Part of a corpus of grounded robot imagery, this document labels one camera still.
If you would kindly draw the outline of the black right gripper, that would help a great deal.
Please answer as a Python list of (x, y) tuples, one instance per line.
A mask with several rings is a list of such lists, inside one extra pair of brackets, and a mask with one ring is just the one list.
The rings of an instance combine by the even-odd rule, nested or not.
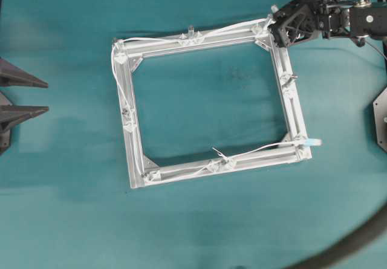
[(269, 25), (275, 45), (288, 48), (302, 42), (348, 37), (350, 6), (345, 0), (292, 0), (273, 15)]

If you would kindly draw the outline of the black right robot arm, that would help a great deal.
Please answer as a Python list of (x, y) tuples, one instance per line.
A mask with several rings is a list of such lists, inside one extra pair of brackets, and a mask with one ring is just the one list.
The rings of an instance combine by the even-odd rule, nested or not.
[(386, 43), (386, 2), (370, 0), (292, 0), (273, 14), (275, 44), (288, 48), (322, 36), (347, 38), (358, 47), (367, 37)]

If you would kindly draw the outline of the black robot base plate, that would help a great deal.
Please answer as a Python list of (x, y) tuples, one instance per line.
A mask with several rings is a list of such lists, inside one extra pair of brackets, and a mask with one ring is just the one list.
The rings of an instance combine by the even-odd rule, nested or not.
[(373, 101), (374, 121), (376, 130), (376, 142), (386, 152), (386, 94), (385, 88)]

